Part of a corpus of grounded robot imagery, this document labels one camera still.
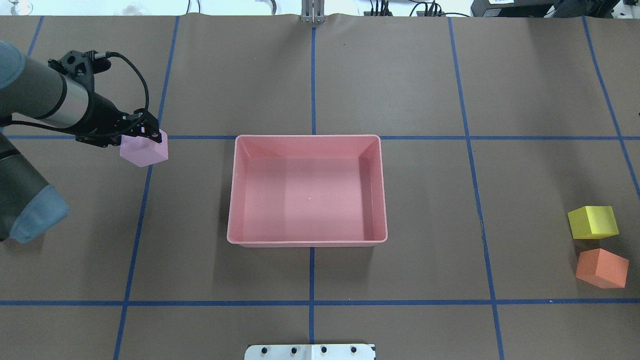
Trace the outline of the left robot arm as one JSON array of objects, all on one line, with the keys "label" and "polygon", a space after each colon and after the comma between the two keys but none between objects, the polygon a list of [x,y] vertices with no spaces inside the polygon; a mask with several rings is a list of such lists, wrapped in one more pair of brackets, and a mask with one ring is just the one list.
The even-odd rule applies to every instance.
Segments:
[{"label": "left robot arm", "polygon": [[[41,63],[6,41],[0,44],[1,127],[29,126],[73,136],[98,148],[119,147],[138,167],[169,159],[169,139],[149,111],[150,92],[141,71],[115,51],[71,50]],[[125,112],[95,89],[95,76],[121,59],[142,84],[144,105]],[[0,140],[0,237],[28,243],[58,224],[70,207],[5,135]]]}]

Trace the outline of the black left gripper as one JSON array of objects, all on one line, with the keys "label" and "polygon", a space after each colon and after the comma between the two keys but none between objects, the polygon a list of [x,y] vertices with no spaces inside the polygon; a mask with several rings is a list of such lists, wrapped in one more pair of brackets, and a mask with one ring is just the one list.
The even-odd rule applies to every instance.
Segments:
[{"label": "black left gripper", "polygon": [[75,140],[107,148],[120,146],[123,136],[142,137],[157,144],[163,142],[159,121],[148,109],[123,112],[102,95],[91,96],[87,113],[75,126]]}]

